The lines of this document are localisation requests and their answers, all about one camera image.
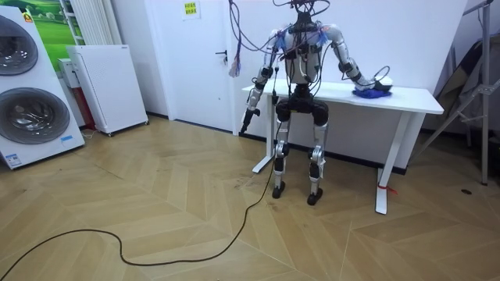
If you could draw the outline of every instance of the humanoid robot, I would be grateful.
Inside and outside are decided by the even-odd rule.
[[[334,24],[313,22],[314,3],[322,0],[290,0],[290,4],[298,14],[297,22],[281,30],[273,30],[267,43],[264,65],[254,79],[255,87],[248,98],[248,107],[243,119],[241,132],[244,133],[254,115],[259,115],[257,104],[269,78],[273,75],[273,64],[278,52],[283,52],[285,68],[289,85],[296,84],[289,98],[282,98],[276,104],[277,114],[277,144],[274,159],[275,184],[273,197],[278,199],[285,188],[283,176],[285,163],[290,150],[288,146],[288,131],[292,112],[312,114],[314,119],[315,146],[309,151],[309,178],[311,180],[311,194],[307,199],[309,205],[315,205],[321,198],[323,190],[320,188],[320,179],[323,175],[324,149],[328,131],[328,106],[321,101],[314,100],[310,87],[317,82],[318,72],[322,69],[322,49],[331,41],[331,47],[339,60],[338,68],[355,85],[357,91],[389,92],[391,85],[384,85],[377,78],[366,79],[354,61],[349,57],[347,46],[342,32]]]

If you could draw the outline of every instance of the metal stand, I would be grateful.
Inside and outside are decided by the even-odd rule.
[[[483,81],[482,84],[477,86],[474,92],[467,98],[456,110],[453,114],[439,127],[430,136],[430,138],[423,144],[423,146],[412,155],[410,159],[410,163],[415,160],[435,139],[442,133],[446,127],[457,117],[461,116],[463,118],[463,122],[469,122],[476,119],[483,119],[483,133],[482,133],[482,155],[481,155],[481,183],[483,185],[488,184],[488,132],[489,132],[489,124],[488,124],[488,110],[489,110],[489,98],[490,94],[492,94],[495,90],[500,87],[500,80],[495,83],[495,85],[490,85],[490,4],[493,0],[487,0],[482,2],[474,7],[466,10],[463,15],[468,15],[478,9],[483,9]],[[452,65],[453,71],[456,69],[456,58],[455,58],[455,48],[452,47],[450,51],[450,55],[452,57]],[[474,118],[467,118],[462,114],[463,109],[467,107],[467,105],[472,102],[474,98],[478,94],[482,95],[483,102],[483,115]],[[467,144],[470,143],[470,132],[467,134]]]

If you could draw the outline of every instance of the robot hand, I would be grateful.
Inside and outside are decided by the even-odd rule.
[[[244,133],[248,129],[248,125],[250,125],[250,121],[252,121],[252,117],[254,115],[260,116],[260,109],[255,108],[254,110],[248,109],[243,115],[243,126],[241,127],[240,133]]]

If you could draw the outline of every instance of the front-loading washing machine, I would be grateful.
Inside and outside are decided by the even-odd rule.
[[[84,145],[33,21],[0,6],[0,155],[11,169]]]

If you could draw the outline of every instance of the herringbone wood floor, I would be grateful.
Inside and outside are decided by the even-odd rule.
[[[7,280],[500,280],[500,189],[482,187],[466,152],[438,143],[394,175],[389,214],[374,212],[375,169],[327,160],[316,207],[305,153],[293,151],[287,189],[252,209],[241,239],[198,264],[127,266],[95,233],[53,240]],[[114,138],[10,172],[0,170],[0,275],[38,241],[76,228],[113,231],[132,261],[202,258],[226,246],[270,167],[264,144],[152,118]],[[465,195],[468,189],[472,195]]]

